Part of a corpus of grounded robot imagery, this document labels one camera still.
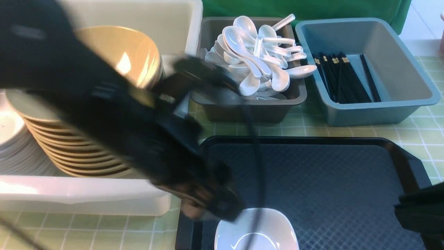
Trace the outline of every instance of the spoon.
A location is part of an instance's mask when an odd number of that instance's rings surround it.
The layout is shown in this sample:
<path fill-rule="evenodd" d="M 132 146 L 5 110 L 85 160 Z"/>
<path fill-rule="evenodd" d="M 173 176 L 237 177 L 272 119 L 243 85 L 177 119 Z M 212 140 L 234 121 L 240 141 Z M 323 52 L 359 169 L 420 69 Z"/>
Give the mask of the spoon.
<path fill-rule="evenodd" d="M 216 65 L 224 65 L 224 64 L 226 64 L 226 62 L 224 62 L 222 60 L 222 58 L 218 54 L 216 54 L 216 52 L 213 52 L 213 51 L 209 51 L 205 55 L 205 61 L 214 63 Z"/>
<path fill-rule="evenodd" d="M 234 22 L 233 26 L 245 30 L 251 38 L 256 39 L 258 37 L 258 31 L 253 21 L 247 16 L 239 16 Z"/>
<path fill-rule="evenodd" d="M 311 76 L 316 70 L 317 67 L 315 65 L 304 65 L 292 69 L 286 69 L 285 71 L 290 75 L 290 78 L 302 79 Z"/>
<path fill-rule="evenodd" d="M 304 52 L 299 52 L 299 53 L 295 53 L 291 56 L 284 57 L 284 59 L 287 62 L 292 62 L 292 61 L 296 61 L 296 60 L 303 60 L 303 59 L 307 59 L 307 54 L 305 54 Z"/>
<path fill-rule="evenodd" d="M 240 28 L 237 27 L 225 27 L 222 31 L 224 41 L 227 43 L 226 45 L 234 52 L 235 55 L 238 57 L 246 58 L 250 61 L 252 61 L 262 72 L 263 76 L 269 77 L 271 76 L 271 69 L 267 64 L 265 64 L 262 60 L 252 55 L 248 50 L 245 48 L 243 40 L 241 36 L 239 35 L 239 30 L 243 31 Z"/>
<path fill-rule="evenodd" d="M 261 51 L 262 51 L 262 41 L 263 38 L 258 38 L 256 39 L 256 44 L 254 45 L 254 51 L 253 51 L 253 55 L 255 57 L 260 57 L 261 56 Z"/>
<path fill-rule="evenodd" d="M 225 60 L 225 62 L 227 62 L 228 64 L 239 64 L 241 61 L 239 59 L 237 59 L 236 57 L 231 56 L 229 53 L 227 53 L 226 51 L 223 52 L 223 59 Z"/>
<path fill-rule="evenodd" d="M 277 38 L 277 37 L 264 37 L 264 42 L 274 43 L 274 44 L 289 44 L 291 46 L 295 45 L 295 40 L 291 38 Z"/>
<path fill-rule="evenodd" d="M 284 68 L 284 62 L 287 63 L 285 60 L 280 60 L 278 58 L 272 57 L 272 56 L 267 56 L 267 55 L 260 55 L 259 57 L 261 60 L 275 64 L 277 66 L 279 66 L 281 69 Z"/>
<path fill-rule="evenodd" d="M 285 61 L 285 59 L 284 59 L 283 56 L 278 55 L 278 54 L 275 54 L 274 56 L 275 56 L 277 59 L 279 59 L 279 60 L 282 61 L 282 68 L 283 68 L 283 69 L 288 68 L 288 63 L 287 63 L 287 61 Z"/>
<path fill-rule="evenodd" d="M 214 48 L 214 52 L 216 52 L 216 54 L 218 54 L 221 58 L 223 58 L 223 53 L 224 53 L 224 49 L 223 49 L 223 47 L 219 44 L 219 42 L 218 41 L 215 41 L 214 42 L 214 46 L 213 46 L 213 48 Z"/>
<path fill-rule="evenodd" d="M 291 55 L 291 52 L 288 51 L 285 48 L 281 48 L 278 46 L 270 46 L 269 44 L 263 44 L 263 47 L 265 47 L 266 50 L 268 50 L 269 52 L 284 56 L 284 57 L 289 57 Z"/>
<path fill-rule="evenodd" d="M 206 48 L 202 48 L 202 49 L 200 49 L 199 57 L 204 60 L 207 53 L 208 53 L 208 50 Z"/>
<path fill-rule="evenodd" d="M 266 91 L 270 88 L 271 88 L 271 80 L 268 80 L 266 82 L 261 82 L 261 84 L 259 85 L 258 92 Z"/>
<path fill-rule="evenodd" d="M 271 78 L 271 88 L 277 92 L 282 92 L 287 90 L 288 86 L 290 85 L 289 73 L 285 70 L 282 70 L 277 65 L 270 63 L 268 63 L 268 65 L 270 66 L 270 69 L 273 72 L 273 78 Z"/>
<path fill-rule="evenodd" d="M 290 14 L 286 18 L 280 20 L 277 24 L 273 25 L 272 28 L 274 31 L 280 30 L 281 28 L 285 27 L 287 24 L 293 22 L 295 19 L 296 17 L 294 16 L 294 14 Z"/>
<path fill-rule="evenodd" d="M 255 78 L 261 78 L 262 73 L 259 70 L 259 68 L 250 60 L 246 59 L 246 58 L 241 58 L 239 56 L 237 56 L 227 45 L 225 42 L 225 39 L 223 38 L 224 36 L 221 34 L 218 36 L 217 42 L 219 43 L 219 45 L 221 45 L 221 47 L 225 50 L 225 52 L 229 53 L 230 56 L 234 56 L 236 58 L 238 58 L 240 61 L 243 61 L 245 63 L 245 65 L 247 66 L 246 70 L 250 70 L 252 72 L 252 74 L 254 75 Z"/>
<path fill-rule="evenodd" d="M 277 38 L 278 36 L 270 25 L 262 25 L 259 27 L 258 37 Z"/>
<path fill-rule="evenodd" d="M 286 50 L 290 51 L 291 53 L 304 52 L 304 49 L 302 48 L 302 46 L 293 46 L 293 47 L 286 48 Z"/>
<path fill-rule="evenodd" d="M 258 91 L 260 84 L 260 80 L 250 73 L 239 85 L 239 90 L 243 96 L 248 97 Z"/>

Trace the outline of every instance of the table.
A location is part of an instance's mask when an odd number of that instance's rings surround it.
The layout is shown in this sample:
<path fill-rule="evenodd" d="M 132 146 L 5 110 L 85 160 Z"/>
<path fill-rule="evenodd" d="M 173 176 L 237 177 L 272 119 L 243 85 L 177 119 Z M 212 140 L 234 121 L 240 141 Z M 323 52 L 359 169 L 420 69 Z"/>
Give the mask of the table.
<path fill-rule="evenodd" d="M 416 57 L 444 93 L 444 57 Z M 315 87 L 307 86 L 308 98 L 291 109 L 280 124 L 255 124 L 260 136 L 384 137 L 422 160 L 433 184 L 444 180 L 444 98 L 439 104 L 418 109 L 394 125 L 329 127 L 325 124 Z M 205 128 L 202 140 L 212 135 L 248 135 L 242 124 L 213 123 L 199 105 L 190 103 L 190 115 Z M 1 212 L 50 250 L 174 250 L 180 201 L 160 217 L 45 214 Z M 5 250 L 32 249 L 9 231 L 0 230 Z"/>

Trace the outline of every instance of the blue plastic bin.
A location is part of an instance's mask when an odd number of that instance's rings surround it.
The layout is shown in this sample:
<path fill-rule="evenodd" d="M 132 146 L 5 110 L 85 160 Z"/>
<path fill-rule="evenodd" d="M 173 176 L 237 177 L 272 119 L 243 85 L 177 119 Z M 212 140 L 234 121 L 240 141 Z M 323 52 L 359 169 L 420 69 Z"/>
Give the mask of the blue plastic bin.
<path fill-rule="evenodd" d="M 344 52 L 371 96 L 359 55 L 365 54 L 382 102 L 339 104 L 333 102 L 316 71 L 312 77 L 322 100 L 325 121 L 330 126 L 399 123 L 421 106 L 434 105 L 440 93 L 403 42 L 385 21 L 352 18 L 303 21 L 296 34 L 307 53 Z"/>

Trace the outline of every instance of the bowl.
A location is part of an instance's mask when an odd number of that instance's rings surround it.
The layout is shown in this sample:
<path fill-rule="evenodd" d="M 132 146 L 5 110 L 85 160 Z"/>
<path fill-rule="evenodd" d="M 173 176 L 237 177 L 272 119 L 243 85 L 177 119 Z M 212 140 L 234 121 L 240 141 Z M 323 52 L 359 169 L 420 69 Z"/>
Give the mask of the bowl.
<path fill-rule="evenodd" d="M 162 59 L 144 33 L 120 26 L 95 26 L 75 31 L 77 38 L 134 86 L 144 89 L 162 77 Z"/>
<path fill-rule="evenodd" d="M 251 233 L 251 223 L 258 209 L 262 222 Z M 214 238 L 214 250 L 243 250 L 248 236 L 256 234 L 250 250 L 299 250 L 296 234 L 287 217 L 270 208 L 245 209 L 235 223 L 220 221 Z"/>

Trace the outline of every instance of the yellow bowl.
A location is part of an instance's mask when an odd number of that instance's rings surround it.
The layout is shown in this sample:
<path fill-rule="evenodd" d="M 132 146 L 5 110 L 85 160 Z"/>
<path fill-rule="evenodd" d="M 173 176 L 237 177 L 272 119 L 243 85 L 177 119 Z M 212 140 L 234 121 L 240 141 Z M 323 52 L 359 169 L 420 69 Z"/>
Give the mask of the yellow bowl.
<path fill-rule="evenodd" d="M 139 89 L 162 77 L 159 50 L 142 32 L 120 26 L 76 30 L 77 38 Z"/>

